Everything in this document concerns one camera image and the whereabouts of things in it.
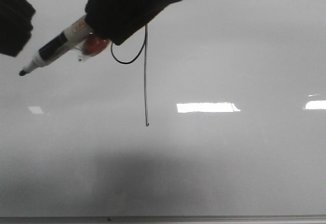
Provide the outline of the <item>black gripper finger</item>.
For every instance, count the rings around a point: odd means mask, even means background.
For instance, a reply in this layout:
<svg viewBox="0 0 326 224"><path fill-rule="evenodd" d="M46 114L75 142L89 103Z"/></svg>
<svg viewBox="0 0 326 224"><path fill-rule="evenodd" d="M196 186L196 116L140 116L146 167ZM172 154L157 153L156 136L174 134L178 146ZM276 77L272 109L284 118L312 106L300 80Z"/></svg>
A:
<svg viewBox="0 0 326 224"><path fill-rule="evenodd" d="M27 0L1 0L1 54L16 57L32 36L36 10Z"/></svg>
<svg viewBox="0 0 326 224"><path fill-rule="evenodd" d="M182 0L88 0L86 23L102 38L121 45L170 4Z"/></svg>

